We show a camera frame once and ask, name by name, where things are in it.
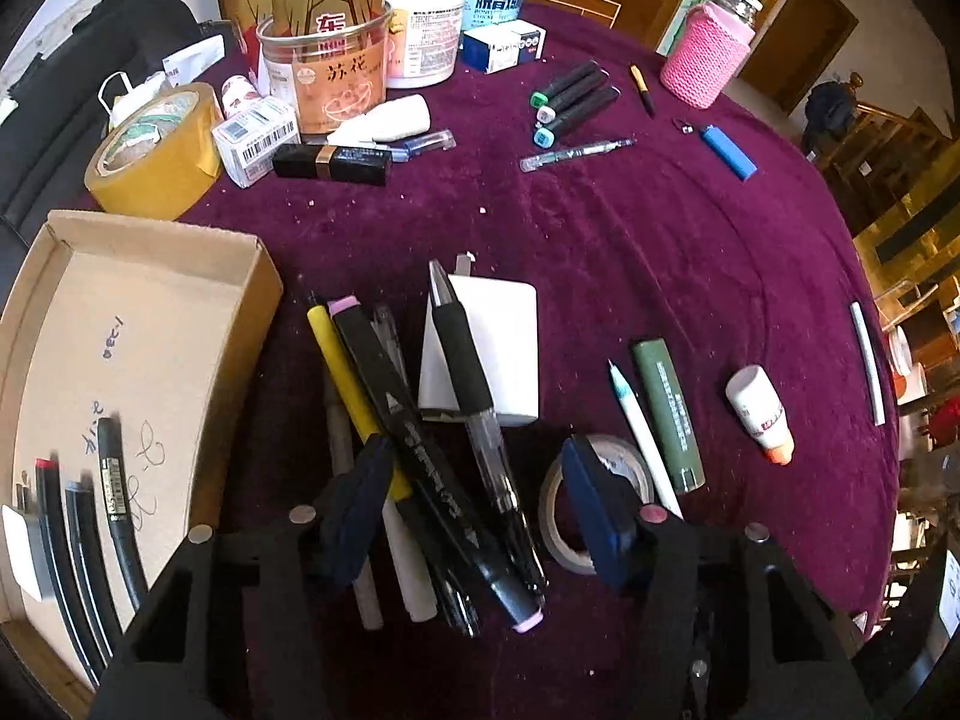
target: wooden door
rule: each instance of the wooden door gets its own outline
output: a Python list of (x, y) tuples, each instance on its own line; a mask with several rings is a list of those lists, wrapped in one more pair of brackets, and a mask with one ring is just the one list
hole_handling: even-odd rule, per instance
[(740, 78), (789, 113), (856, 25), (856, 16), (839, 0), (787, 0)]

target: blue and white box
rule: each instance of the blue and white box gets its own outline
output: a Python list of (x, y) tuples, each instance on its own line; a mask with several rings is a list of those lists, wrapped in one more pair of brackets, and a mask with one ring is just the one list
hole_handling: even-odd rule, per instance
[(533, 62), (544, 52), (546, 29), (524, 20), (489, 23), (464, 32), (464, 63), (484, 73)]

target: silver rivet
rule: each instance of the silver rivet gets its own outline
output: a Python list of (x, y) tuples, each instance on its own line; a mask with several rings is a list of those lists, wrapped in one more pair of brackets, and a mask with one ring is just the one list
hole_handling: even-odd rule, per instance
[(213, 528), (209, 525), (194, 525), (186, 538), (190, 539), (191, 544), (203, 544), (205, 541), (210, 541), (210, 536), (213, 536)]
[(757, 544), (762, 544), (770, 538), (770, 529), (766, 525), (761, 525), (760, 522), (751, 522), (743, 529), (743, 532), (750, 541)]
[(290, 521), (294, 523), (294, 525), (306, 525), (306, 523), (312, 522), (316, 516), (317, 510), (306, 504), (301, 504), (290, 509)]

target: pink rivet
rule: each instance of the pink rivet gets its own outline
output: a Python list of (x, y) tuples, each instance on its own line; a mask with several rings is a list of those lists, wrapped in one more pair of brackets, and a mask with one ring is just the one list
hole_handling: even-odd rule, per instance
[(664, 507), (650, 503), (640, 510), (640, 517), (644, 522), (652, 522), (654, 525), (659, 525), (661, 522), (666, 522), (667, 512)]

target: round table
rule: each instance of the round table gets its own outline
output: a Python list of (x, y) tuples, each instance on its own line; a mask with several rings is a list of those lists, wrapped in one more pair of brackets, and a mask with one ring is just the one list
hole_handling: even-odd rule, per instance
[[(695, 111), (672, 97), (659, 85), (661, 57), (632, 39), (542, 5), (527, 6), (523, 18), (547, 30), (542, 61), (491, 76), (460, 65), (422, 90), (433, 128), (453, 130), (453, 151), (395, 165), (386, 188), (268, 175), (242, 190), (224, 176), (182, 218), (257, 234), (285, 285), (237, 432), (224, 529), (271, 521), (330, 476), (322, 359), (304, 317), (309, 290), (387, 303), (416, 381), (427, 262), (452, 269), (471, 251), (475, 275), (529, 282), (538, 294), (541, 418), (506, 431), (531, 516), (571, 432), (630, 437), (607, 357), (632, 370), (628, 341), (663, 337), (707, 474), (707, 485), (682, 499), (688, 518), (762, 522), (834, 604), (874, 610), (895, 515), (896, 407), (885, 379), (888, 422), (874, 426), (848, 305), (864, 306), (882, 361), (880, 330), (827, 186), (795, 146), (731, 100)], [(517, 159), (538, 151), (531, 90), (590, 57), (623, 94), (562, 145), (625, 137), (637, 145), (521, 173)], [(631, 63), (644, 71), (656, 119), (644, 112)], [(235, 70), (224, 61), (208, 77), (216, 83)], [(757, 174), (739, 181), (675, 117), (722, 127)], [(724, 397), (733, 372), (754, 362), (775, 383), (796, 439), (786, 467), (765, 459)], [(463, 429), (435, 435), (482, 494)], [(635, 617), (630, 602), (549, 562), (539, 627), (510, 631), (477, 587), (484, 630), (468, 641), (439, 620), (410, 622), (384, 541), (373, 572), (386, 628), (363, 632), (351, 593), (318, 613), (340, 716), (608, 714)], [(256, 697), (256, 625), (269, 621), (251, 623)]]

